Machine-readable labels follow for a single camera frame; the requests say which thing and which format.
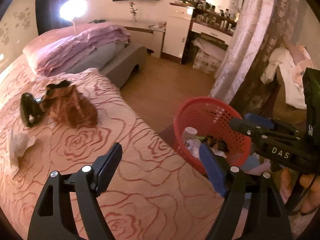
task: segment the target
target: basket rim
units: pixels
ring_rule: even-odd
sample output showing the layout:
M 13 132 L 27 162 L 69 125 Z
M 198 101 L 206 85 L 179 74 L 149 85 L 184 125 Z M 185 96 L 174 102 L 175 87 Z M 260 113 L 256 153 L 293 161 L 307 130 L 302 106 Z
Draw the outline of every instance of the basket rim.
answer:
M 235 115 L 234 117 L 237 117 L 237 118 L 240 118 L 240 119 L 243 119 L 242 116 L 233 108 L 231 107 L 230 105 L 222 102 L 221 100 L 219 99 L 216 99 L 216 98 L 212 98 L 212 97 L 193 97 L 193 98 L 190 98 L 188 99 L 187 101 L 185 101 L 177 110 L 175 116 L 174 116 L 174 119 L 173 119 L 173 130 L 174 130 L 174 135 L 176 137 L 176 140 L 178 142 L 178 145 L 179 147 L 181 148 L 181 150 L 183 151 L 183 153 L 190 159 L 192 160 L 193 164 L 195 166 L 198 167 L 198 171 L 202 174 L 206 174 L 206 171 L 205 171 L 205 168 L 204 168 L 204 165 L 202 164 L 202 162 L 200 160 L 198 160 L 196 157 L 193 157 L 193 155 L 188 151 L 188 149 L 185 147 L 183 141 L 182 141 L 182 137 L 179 135 L 179 128 L 178 128 L 178 123 L 177 123 L 177 119 L 178 117 L 181 115 L 181 113 L 183 112 L 183 110 L 188 107 L 191 103 L 195 102 L 195 101 L 203 101 L 203 100 L 206 100 L 206 101 L 210 101 L 211 103 L 214 101 L 214 102 L 217 102 L 219 104 L 223 104 L 225 106 L 225 109 L 226 110 L 230 110 L 230 112 L 233 112 Z M 246 155 L 249 156 L 250 154 L 250 148 L 251 148 L 251 145 L 250 145 L 250 138 L 245 136 L 245 143 L 248 144 L 248 150 L 247 150 L 247 153 Z

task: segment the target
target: red laundry basket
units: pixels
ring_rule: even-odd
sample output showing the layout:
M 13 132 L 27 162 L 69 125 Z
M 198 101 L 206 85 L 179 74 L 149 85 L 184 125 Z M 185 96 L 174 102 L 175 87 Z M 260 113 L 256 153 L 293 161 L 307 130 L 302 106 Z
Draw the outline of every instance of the red laundry basket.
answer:
M 228 163 L 234 166 L 243 165 L 250 154 L 251 139 L 231 130 L 229 120 L 232 117 L 242 119 L 236 110 L 220 100 L 209 97 L 188 100 L 178 110 L 173 121 L 175 150 L 196 170 L 206 174 L 201 161 L 191 155 L 182 141 L 184 129 L 190 126 L 197 129 L 200 136 L 212 135 L 224 140 L 229 149 L 229 153 L 226 153 Z

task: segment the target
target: shelf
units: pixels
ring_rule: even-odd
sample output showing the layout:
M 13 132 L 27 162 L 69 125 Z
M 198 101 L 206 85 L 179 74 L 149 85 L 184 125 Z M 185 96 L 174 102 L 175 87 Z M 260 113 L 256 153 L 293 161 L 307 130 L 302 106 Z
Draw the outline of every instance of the shelf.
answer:
M 224 33 L 224 34 L 226 34 L 226 35 L 229 35 L 229 36 L 231 36 L 231 37 L 233 36 L 233 33 L 232 33 L 232 32 L 229 32 L 228 30 L 222 30 L 222 29 L 220 29 L 220 27 L 217 26 L 217 25 L 210 24 L 210 23 L 203 23 L 203 22 L 201 22 L 201 21 L 199 21 L 199 20 L 197 20 L 197 19 L 192 19 L 192 22 L 201 24 L 201 25 L 203 25 L 203 26 L 207 26 L 207 27 L 209 27 L 209 28 L 212 28 L 212 29 L 214 29 L 214 30 L 217 30 L 217 31 L 219 31 L 219 32 L 222 32 L 222 33 Z
M 173 2 L 171 2 L 171 3 L 169 3 L 170 5 L 174 5 L 174 6 L 180 6 L 180 7 L 185 7 L 185 8 L 190 8 L 190 9 L 195 9 L 193 6 L 189 6 L 189 5 L 186 5 L 186 4 L 184 4 L 184 3 L 173 3 Z
M 207 10 L 202 10 L 202 9 L 198 9 L 198 8 L 196 8 L 196 11 L 201 11 L 201 13 L 208 13 L 208 14 L 214 15 L 215 17 L 220 18 L 220 19 L 222 19 L 224 21 L 227 21 L 227 22 L 229 22 L 229 23 L 231 23 L 233 25 L 237 24 L 235 21 L 230 20 L 229 18 L 223 17 L 220 14 L 218 14 L 216 12 L 213 12 L 213 11 L 207 11 Z

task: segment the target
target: silver screw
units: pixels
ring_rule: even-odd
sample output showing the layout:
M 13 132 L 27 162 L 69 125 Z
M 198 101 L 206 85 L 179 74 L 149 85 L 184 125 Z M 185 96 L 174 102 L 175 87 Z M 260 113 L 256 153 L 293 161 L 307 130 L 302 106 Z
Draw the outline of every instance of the silver screw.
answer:
M 270 174 L 269 173 L 267 173 L 267 172 L 264 172 L 263 173 L 263 177 L 265 177 L 266 179 L 270 179 Z
M 50 177 L 52 177 L 52 178 L 57 177 L 57 175 L 58 175 L 57 171 L 53 171 L 50 173 Z
M 91 166 L 89 166 L 89 165 L 83 166 L 81 170 L 82 170 L 83 172 L 91 171 Z
M 234 172 L 234 173 L 239 172 L 239 168 L 238 168 L 237 166 L 232 166 L 232 167 L 230 168 L 230 170 L 231 170 L 232 172 Z

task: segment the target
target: finger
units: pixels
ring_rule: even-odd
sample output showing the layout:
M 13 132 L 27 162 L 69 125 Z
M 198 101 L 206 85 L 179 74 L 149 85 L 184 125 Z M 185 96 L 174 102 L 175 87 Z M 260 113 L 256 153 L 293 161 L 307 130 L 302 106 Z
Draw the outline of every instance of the finger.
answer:
M 305 202 L 301 208 L 301 212 L 309 214 L 313 212 L 320 205 L 320 192 L 310 191 L 305 198 Z
M 284 203 L 288 201 L 288 198 L 291 195 L 292 187 L 291 183 L 291 174 L 288 168 L 284 168 L 281 173 L 281 186 L 280 186 L 280 195 Z
M 310 175 L 302 175 L 300 178 L 300 184 L 304 187 L 307 188 L 309 187 L 311 181 L 313 180 L 314 174 Z M 311 187 L 311 191 L 316 191 L 320 192 L 320 177 L 318 176 L 314 182 L 314 184 Z

